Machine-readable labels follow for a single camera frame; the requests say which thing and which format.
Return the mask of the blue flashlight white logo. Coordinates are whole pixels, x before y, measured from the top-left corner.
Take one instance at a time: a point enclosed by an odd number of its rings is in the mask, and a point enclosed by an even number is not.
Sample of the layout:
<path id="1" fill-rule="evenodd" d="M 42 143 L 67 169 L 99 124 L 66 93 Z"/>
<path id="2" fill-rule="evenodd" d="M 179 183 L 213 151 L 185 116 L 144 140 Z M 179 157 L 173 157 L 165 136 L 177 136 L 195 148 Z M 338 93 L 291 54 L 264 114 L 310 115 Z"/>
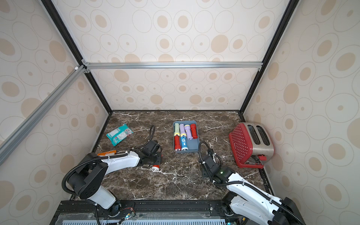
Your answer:
<path id="1" fill-rule="evenodd" d="M 187 138 L 185 136 L 181 136 L 181 150 L 182 151 L 187 151 L 188 150 Z"/>

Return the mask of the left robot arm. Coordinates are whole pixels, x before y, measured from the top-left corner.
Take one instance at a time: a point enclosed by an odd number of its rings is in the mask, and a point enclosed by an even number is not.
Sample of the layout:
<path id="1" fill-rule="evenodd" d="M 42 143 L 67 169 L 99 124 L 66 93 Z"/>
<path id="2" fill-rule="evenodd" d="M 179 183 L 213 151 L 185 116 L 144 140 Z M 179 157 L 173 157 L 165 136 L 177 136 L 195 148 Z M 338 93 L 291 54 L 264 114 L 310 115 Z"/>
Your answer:
<path id="1" fill-rule="evenodd" d="M 82 200 L 90 200 L 105 210 L 114 208 L 117 198 L 102 186 L 105 176 L 133 167 L 159 166 L 162 147 L 157 141 L 149 141 L 145 146 L 104 156 L 87 154 L 83 160 L 67 172 L 61 182 L 63 190 Z"/>

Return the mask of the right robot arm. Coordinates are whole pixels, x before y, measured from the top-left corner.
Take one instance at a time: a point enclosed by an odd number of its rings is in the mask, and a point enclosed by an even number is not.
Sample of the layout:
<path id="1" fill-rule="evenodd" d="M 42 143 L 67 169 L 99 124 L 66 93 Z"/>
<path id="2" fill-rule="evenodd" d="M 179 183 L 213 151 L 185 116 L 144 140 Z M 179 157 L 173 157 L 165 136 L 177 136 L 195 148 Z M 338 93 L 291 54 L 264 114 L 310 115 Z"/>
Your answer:
<path id="1" fill-rule="evenodd" d="M 281 199 L 262 191 L 233 169 L 222 166 L 220 162 L 216 163 L 215 158 L 215 154 L 200 156 L 199 162 L 213 185 L 226 188 L 235 194 L 229 203 L 231 212 L 259 225 L 306 224 L 292 199 Z"/>

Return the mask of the red flashlight white logo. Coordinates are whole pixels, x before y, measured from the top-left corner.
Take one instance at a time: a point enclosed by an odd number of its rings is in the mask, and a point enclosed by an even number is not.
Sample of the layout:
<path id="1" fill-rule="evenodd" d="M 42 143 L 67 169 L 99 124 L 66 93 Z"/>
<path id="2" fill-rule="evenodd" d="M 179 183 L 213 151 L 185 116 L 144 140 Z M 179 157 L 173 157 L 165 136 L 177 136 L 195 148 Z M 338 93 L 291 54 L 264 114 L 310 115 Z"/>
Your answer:
<path id="1" fill-rule="evenodd" d="M 174 149 L 176 151 L 181 151 L 182 150 L 182 146 L 180 143 L 180 137 L 178 135 L 174 136 Z"/>

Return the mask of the light green flashlight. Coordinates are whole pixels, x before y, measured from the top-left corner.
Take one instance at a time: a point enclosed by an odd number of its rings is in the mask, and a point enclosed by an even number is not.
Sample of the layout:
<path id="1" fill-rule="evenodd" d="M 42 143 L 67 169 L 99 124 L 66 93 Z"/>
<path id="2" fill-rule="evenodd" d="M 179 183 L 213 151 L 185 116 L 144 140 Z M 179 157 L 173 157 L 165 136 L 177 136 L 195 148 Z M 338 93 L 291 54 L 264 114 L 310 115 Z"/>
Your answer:
<path id="1" fill-rule="evenodd" d="M 181 136 L 179 123 L 174 124 L 174 136 L 179 136 L 179 137 Z"/>

